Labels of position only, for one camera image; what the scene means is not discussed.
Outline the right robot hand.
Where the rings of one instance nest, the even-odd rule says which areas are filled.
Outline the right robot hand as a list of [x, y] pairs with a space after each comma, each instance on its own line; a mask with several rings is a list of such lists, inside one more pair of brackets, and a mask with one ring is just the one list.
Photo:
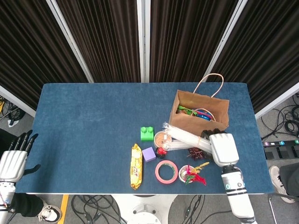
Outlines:
[[219, 129], [204, 130], [200, 136], [205, 140], [201, 150], [213, 158], [219, 167], [235, 165], [239, 161], [239, 154], [232, 134]]

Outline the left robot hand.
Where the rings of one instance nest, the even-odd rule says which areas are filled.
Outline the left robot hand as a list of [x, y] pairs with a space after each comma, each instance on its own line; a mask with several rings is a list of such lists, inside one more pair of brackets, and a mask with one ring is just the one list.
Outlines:
[[4, 151], [0, 160], [0, 181], [17, 183], [24, 175], [36, 172], [41, 165], [37, 164], [33, 168], [26, 169], [27, 158], [31, 152], [33, 144], [38, 134], [31, 135], [33, 131], [16, 137]]

